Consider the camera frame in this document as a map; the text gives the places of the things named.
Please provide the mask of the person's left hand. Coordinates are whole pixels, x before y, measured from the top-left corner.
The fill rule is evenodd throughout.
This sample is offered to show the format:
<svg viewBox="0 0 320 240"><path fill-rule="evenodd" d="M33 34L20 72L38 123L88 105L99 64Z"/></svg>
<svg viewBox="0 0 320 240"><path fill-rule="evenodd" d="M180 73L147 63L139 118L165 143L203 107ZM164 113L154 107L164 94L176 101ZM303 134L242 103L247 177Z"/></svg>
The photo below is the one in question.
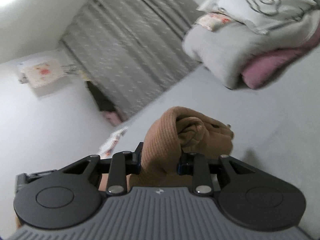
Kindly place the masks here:
<svg viewBox="0 0 320 240"><path fill-rule="evenodd" d="M108 181L108 174L102 174L100 185L99 185L99 191L106 191L107 189L107 181Z"/></svg>

